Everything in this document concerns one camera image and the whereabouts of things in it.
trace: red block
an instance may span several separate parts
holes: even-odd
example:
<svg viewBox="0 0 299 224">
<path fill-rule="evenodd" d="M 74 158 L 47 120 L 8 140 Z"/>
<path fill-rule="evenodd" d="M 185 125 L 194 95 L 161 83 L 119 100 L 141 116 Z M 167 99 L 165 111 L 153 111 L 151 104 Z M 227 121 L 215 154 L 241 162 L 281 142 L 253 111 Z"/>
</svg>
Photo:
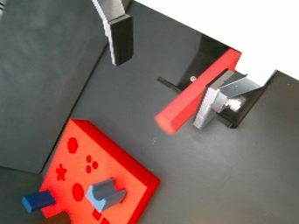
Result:
<svg viewBox="0 0 299 224">
<path fill-rule="evenodd" d="M 235 71 L 241 52 L 227 50 L 197 81 L 182 91 L 163 111 L 155 116 L 155 120 L 170 135 L 185 125 L 195 114 L 207 85 L 218 78 L 225 69 Z"/>
<path fill-rule="evenodd" d="M 90 185 L 114 178 L 125 200 L 103 213 L 86 198 Z M 73 224 L 137 223 L 161 183 L 90 121 L 70 120 L 41 191 L 49 189 L 57 204 L 46 217 L 66 211 Z"/>
</svg>

